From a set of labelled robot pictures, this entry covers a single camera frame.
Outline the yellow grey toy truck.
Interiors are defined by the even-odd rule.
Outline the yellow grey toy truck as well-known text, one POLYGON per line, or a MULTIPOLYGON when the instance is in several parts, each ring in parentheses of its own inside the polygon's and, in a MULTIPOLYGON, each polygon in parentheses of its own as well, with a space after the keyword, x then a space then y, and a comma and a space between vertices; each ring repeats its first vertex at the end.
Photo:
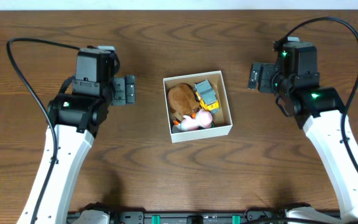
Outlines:
POLYGON ((195 83, 195 94, 202 109, 209 111, 211 114, 219 111, 220 105, 216 92, 208 80, 195 83))

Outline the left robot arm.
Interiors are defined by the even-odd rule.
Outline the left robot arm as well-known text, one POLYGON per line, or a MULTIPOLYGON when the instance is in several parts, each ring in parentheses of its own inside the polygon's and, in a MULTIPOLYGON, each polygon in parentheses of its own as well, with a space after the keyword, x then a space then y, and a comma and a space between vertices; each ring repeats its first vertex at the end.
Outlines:
POLYGON ((79 171, 110 106, 135 103, 135 78, 117 78, 113 46, 79 50, 76 72, 47 106, 51 121, 29 198, 19 223, 65 223, 79 171))

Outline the brown plush toy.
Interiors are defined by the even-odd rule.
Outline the brown plush toy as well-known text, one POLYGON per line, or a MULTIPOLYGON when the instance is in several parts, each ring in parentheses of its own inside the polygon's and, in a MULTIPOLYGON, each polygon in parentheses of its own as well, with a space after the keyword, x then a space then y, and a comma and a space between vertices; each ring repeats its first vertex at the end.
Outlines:
POLYGON ((200 107, 193 90, 186 83, 179 83, 171 88, 168 91, 167 100, 170 112, 180 116, 190 116, 200 107))

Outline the small pellet drum toy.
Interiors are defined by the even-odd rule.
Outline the small pellet drum toy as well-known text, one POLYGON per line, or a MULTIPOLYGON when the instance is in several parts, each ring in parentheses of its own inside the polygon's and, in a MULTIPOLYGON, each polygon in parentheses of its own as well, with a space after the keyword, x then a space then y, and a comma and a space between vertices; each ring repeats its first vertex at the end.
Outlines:
POLYGON ((172 133, 180 133, 180 121, 177 118, 173 119, 172 133))

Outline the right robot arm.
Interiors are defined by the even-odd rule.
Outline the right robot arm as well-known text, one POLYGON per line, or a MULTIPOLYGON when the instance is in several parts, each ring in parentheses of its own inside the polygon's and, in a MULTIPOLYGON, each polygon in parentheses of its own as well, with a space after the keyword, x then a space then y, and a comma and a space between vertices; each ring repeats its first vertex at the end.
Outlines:
POLYGON ((248 87, 273 93, 280 110, 292 116, 311 141, 333 186, 341 223, 358 222, 358 144, 333 87, 319 85, 317 49, 290 37, 276 41, 275 63, 253 63, 248 87))

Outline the pink white duck toy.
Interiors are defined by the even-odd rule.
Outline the pink white duck toy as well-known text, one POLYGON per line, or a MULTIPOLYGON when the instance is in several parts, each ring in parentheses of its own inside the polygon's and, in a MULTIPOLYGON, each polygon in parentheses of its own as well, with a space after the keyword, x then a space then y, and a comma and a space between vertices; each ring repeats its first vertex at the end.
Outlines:
POLYGON ((203 125, 207 125, 213 122, 212 114, 209 111, 200 109, 197 113, 193 113, 191 116, 184 115, 180 121, 180 130, 182 132, 196 131, 203 129, 203 125))

